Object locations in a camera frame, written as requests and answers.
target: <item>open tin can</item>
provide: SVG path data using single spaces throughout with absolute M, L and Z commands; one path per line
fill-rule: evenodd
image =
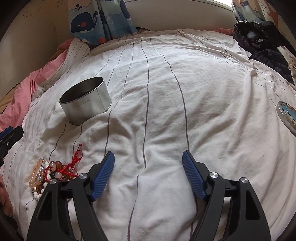
M 296 110 L 289 104 L 279 101 L 276 112 L 284 125 L 296 136 Z
M 78 126 L 106 112 L 111 106 L 111 98 L 104 79 L 94 77 L 72 86 L 61 96 L 59 103 L 70 123 Z

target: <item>window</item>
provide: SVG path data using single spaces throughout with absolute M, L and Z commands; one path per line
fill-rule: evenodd
M 216 2 L 224 3 L 228 6 L 231 6 L 231 0 L 215 0 Z

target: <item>bed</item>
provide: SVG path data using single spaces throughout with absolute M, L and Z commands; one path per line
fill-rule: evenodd
M 115 154 L 114 171 L 94 203 L 109 240 L 189 240 L 203 204 L 183 170 L 185 150 L 225 178 L 248 177 L 272 240 L 283 233 L 296 212 L 296 140 L 276 105 L 296 106 L 295 91 L 276 71 L 249 59 L 231 36 L 191 26 L 172 29 L 111 40 L 92 51 L 72 41 L 60 77 L 42 83 L 22 123 L 24 137 L 0 171 L 23 237 L 37 203 L 28 187 L 36 161 L 70 161 L 80 143 L 79 173 L 109 150 Z M 106 81 L 112 105 L 71 125 L 58 100 L 94 76 Z M 69 210 L 80 239 L 73 201 Z M 215 240 L 226 213 L 227 207 Z

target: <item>wall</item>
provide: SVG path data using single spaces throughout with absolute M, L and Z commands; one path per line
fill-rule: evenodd
M 212 0 L 125 0 L 136 27 L 152 31 L 233 28 L 232 7 Z
M 67 0 L 32 0 L 12 22 L 0 42 L 0 98 L 71 37 L 65 31 L 67 5 Z

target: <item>pink blanket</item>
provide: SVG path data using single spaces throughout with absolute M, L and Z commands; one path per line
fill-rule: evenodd
M 72 40 L 66 40 L 59 46 L 59 49 L 70 46 Z M 64 63 L 68 51 L 64 51 L 56 59 L 47 63 L 40 70 L 32 72 L 18 86 L 13 95 L 12 101 L 7 105 L 5 111 L 0 115 L 0 132 L 8 126 L 15 128 L 21 126 L 30 108 L 31 97 L 36 92 L 38 85 L 50 78 Z

